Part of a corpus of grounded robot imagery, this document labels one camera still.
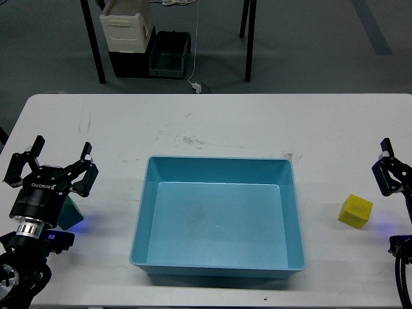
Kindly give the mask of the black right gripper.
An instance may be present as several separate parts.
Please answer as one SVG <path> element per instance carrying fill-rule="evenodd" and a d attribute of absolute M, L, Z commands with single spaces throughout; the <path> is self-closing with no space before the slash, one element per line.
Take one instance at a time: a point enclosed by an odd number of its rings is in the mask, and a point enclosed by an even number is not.
<path fill-rule="evenodd" d="M 412 221 L 411 208 L 411 176 L 409 166 L 395 157 L 391 141 L 388 137 L 380 143 L 382 153 L 371 168 L 383 196 L 401 192 L 406 201 L 406 209 Z"/>

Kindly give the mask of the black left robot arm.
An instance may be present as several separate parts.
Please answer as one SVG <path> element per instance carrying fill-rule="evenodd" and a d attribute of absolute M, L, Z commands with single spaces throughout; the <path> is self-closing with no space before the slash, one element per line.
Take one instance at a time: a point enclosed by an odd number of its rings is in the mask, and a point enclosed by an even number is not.
<path fill-rule="evenodd" d="M 1 254 L 1 308 L 29 308 L 49 283 L 48 256 L 74 244 L 75 235 L 69 228 L 84 219 L 69 194 L 88 197 L 98 175 L 89 142 L 80 158 L 66 167 L 39 165 L 44 143 L 39 135 L 29 150 L 13 154 L 4 178 L 9 186 L 19 188 L 9 214 L 19 226 L 1 236 L 5 250 Z"/>

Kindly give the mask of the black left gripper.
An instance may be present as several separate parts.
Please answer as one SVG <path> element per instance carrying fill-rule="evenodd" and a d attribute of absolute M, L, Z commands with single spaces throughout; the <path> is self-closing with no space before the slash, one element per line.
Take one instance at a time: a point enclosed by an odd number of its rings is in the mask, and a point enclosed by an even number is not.
<path fill-rule="evenodd" d="M 3 181 L 12 188 L 20 188 L 9 217 L 41 221 L 50 229 L 58 225 L 69 192 L 89 196 L 98 168 L 93 163 L 89 142 L 84 144 L 80 159 L 67 166 L 64 172 L 62 168 L 40 167 L 37 158 L 44 144 L 44 137 L 38 135 L 30 150 L 14 153 Z M 26 164 L 32 172 L 22 178 Z"/>

